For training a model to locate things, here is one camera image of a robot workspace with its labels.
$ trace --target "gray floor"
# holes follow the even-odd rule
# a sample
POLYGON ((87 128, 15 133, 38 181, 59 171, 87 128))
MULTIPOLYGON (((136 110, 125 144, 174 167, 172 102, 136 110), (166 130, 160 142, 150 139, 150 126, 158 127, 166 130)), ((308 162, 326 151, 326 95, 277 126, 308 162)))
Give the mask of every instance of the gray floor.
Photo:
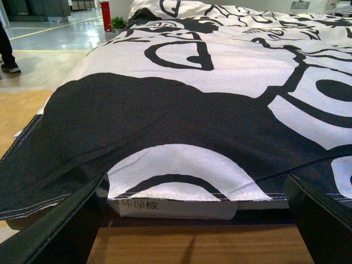
POLYGON ((0 93, 54 91, 92 49, 115 37, 104 31, 101 9, 72 12, 65 23, 10 22, 5 31, 22 73, 0 72, 0 93))

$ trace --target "yellow floor line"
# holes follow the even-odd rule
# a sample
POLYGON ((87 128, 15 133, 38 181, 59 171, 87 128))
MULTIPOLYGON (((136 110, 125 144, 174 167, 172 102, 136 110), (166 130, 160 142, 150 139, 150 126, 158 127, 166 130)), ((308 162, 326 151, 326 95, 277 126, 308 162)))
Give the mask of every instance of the yellow floor line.
POLYGON ((11 27, 11 29, 49 29, 50 27, 11 27))
POLYGON ((14 49, 14 52, 55 52, 55 51, 78 51, 78 52, 89 52, 91 49, 14 49))
POLYGON ((84 21, 88 21, 88 20, 92 20, 92 19, 96 19, 96 18, 101 18, 101 17, 102 17, 102 16, 96 16, 95 18, 88 18, 88 19, 85 19, 85 20, 81 20, 81 21, 77 21, 77 22, 72 22, 72 23, 69 23, 69 24, 66 24, 66 25, 62 25, 62 26, 57 26, 57 27, 53 27, 53 28, 50 28, 50 29, 41 30, 41 31, 38 31, 38 32, 33 32, 33 33, 30 33, 30 34, 26 34, 26 35, 22 35, 22 36, 18 36, 18 37, 12 37, 12 38, 10 38, 10 40, 19 39, 20 37, 31 36, 31 35, 34 35, 34 34, 42 33, 42 32, 49 31, 49 30, 53 30, 53 29, 63 28, 64 26, 69 26, 69 25, 73 25, 73 24, 77 24, 77 23, 80 23, 80 22, 84 22, 84 21))

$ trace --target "printed pattern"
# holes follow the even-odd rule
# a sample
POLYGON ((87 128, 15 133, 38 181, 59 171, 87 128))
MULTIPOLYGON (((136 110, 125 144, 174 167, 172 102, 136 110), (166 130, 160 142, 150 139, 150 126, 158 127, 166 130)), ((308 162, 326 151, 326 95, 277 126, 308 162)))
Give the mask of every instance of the printed pattern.
POLYGON ((332 10, 326 11, 325 13, 331 14, 331 15, 339 15, 340 17, 351 17, 352 16, 352 5, 334 8, 332 10))
POLYGON ((129 28, 75 68, 1 160, 12 188, 0 218, 101 171, 117 200, 274 202, 294 173, 351 201, 351 30, 327 14, 133 1, 129 28))

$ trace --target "white label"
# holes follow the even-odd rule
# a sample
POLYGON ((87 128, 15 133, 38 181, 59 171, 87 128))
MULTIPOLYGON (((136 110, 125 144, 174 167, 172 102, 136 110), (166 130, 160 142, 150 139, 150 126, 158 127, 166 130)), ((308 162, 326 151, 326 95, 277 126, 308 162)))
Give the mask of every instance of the white label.
POLYGON ((184 202, 158 199, 122 199, 108 201, 122 217, 223 219, 231 220, 236 202, 184 202))
POLYGON ((308 9, 310 2, 292 2, 291 9, 308 9))

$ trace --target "sneaker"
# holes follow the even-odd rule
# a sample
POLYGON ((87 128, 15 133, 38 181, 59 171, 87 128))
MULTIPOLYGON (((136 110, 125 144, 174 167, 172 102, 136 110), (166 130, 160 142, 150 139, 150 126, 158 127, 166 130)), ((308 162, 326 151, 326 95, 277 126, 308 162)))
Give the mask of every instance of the sneaker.
POLYGON ((4 73, 20 73, 21 72, 21 69, 18 67, 18 65, 16 63, 14 63, 12 65, 2 64, 1 69, 4 73))

